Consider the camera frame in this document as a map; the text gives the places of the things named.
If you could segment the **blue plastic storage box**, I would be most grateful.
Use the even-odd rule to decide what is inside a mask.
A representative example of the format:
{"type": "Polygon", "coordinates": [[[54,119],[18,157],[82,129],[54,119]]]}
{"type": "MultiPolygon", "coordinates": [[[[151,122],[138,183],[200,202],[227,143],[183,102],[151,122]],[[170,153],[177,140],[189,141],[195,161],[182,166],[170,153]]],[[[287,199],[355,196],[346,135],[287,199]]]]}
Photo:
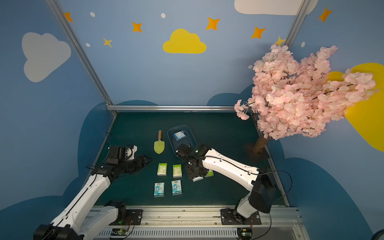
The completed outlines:
{"type": "Polygon", "coordinates": [[[184,144],[184,145],[191,147],[191,148],[195,148],[197,146],[197,141],[196,141],[190,127],[187,125],[178,125],[178,126],[172,127],[168,130],[167,134],[168,134],[168,137],[170,140],[172,150],[173,150],[175,155],[177,155],[176,151],[181,144],[184,144]],[[180,141],[176,141],[174,136],[173,136],[173,133],[178,132],[178,131],[183,131],[186,134],[186,138],[184,138],[180,141]]]}

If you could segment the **blue pocket tissue pack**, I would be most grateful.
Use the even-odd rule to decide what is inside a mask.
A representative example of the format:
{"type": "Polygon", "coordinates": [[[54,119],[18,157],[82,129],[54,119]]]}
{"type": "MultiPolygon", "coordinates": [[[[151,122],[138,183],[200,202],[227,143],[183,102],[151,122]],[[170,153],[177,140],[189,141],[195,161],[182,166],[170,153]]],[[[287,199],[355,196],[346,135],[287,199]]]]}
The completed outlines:
{"type": "Polygon", "coordinates": [[[154,197],[164,197],[165,196],[165,183],[155,183],[154,186],[154,197]]]}
{"type": "Polygon", "coordinates": [[[181,195],[182,194],[182,184],[181,180],[172,181],[172,195],[181,195]]]}
{"type": "Polygon", "coordinates": [[[176,141],[180,141],[180,140],[186,138],[186,134],[183,131],[175,132],[175,133],[173,133],[173,136],[174,136],[176,141]]]}
{"type": "Polygon", "coordinates": [[[200,180],[203,180],[204,178],[199,176],[199,177],[195,177],[193,178],[193,182],[197,182],[197,181],[200,181],[200,180]]]}

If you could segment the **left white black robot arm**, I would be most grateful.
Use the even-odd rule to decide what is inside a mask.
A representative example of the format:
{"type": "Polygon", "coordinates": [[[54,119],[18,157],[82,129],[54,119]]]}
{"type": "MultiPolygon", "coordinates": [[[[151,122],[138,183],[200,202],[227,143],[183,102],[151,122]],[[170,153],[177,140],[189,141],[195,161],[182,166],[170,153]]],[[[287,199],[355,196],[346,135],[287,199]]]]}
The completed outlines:
{"type": "Polygon", "coordinates": [[[120,175],[132,175],[145,168],[152,159],[136,155],[137,146],[110,147],[100,165],[92,169],[87,182],[69,205],[48,225],[40,225],[35,240],[92,240],[111,223],[132,224],[126,204],[109,201],[89,221],[86,216],[97,200],[120,175]]]}

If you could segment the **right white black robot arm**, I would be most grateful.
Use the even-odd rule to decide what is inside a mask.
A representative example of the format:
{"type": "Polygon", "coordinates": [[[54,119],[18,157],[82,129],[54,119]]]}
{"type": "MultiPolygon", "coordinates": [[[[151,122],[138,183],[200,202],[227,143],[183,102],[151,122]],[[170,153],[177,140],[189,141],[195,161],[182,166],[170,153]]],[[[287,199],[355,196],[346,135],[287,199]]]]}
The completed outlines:
{"type": "Polygon", "coordinates": [[[255,212],[269,214],[278,190],[273,171],[244,165],[230,159],[203,144],[195,148],[181,144],[176,156],[186,163],[190,180],[196,182],[208,175],[210,170],[237,182],[249,193],[242,198],[234,210],[235,218],[248,219],[255,212]]]}

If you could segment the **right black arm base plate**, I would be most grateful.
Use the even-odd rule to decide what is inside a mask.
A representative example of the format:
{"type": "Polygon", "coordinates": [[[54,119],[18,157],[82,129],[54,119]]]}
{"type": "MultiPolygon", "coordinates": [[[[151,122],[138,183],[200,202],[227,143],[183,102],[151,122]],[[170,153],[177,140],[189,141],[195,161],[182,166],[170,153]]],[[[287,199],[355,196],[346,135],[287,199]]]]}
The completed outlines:
{"type": "Polygon", "coordinates": [[[234,209],[225,208],[220,210],[222,225],[261,225],[261,217],[258,211],[253,213],[249,218],[235,212],[234,209]]]}

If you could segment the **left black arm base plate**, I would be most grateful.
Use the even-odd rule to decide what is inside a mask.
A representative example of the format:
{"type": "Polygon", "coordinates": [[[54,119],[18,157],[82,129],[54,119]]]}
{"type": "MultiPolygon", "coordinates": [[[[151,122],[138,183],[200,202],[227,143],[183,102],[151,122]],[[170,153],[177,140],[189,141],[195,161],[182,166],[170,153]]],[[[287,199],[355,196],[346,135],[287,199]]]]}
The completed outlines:
{"type": "Polygon", "coordinates": [[[119,216],[110,226],[140,225],[143,217],[142,209],[127,209],[124,216],[119,216]]]}

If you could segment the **green pocket tissue pack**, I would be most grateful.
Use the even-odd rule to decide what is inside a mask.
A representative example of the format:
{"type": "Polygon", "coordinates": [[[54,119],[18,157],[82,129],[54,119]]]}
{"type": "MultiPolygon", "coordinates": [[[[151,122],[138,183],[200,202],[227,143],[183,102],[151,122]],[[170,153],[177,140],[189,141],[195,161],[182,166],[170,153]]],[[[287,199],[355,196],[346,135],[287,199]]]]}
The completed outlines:
{"type": "Polygon", "coordinates": [[[209,170],[205,177],[208,178],[208,177],[213,177],[213,176],[214,176],[214,171],[209,170]]]}
{"type": "Polygon", "coordinates": [[[173,178],[181,178],[182,176],[182,165],[173,165],[173,178]]]}
{"type": "Polygon", "coordinates": [[[157,175],[158,176],[166,176],[167,175],[167,167],[168,167],[167,163],[159,163],[157,175]]]}

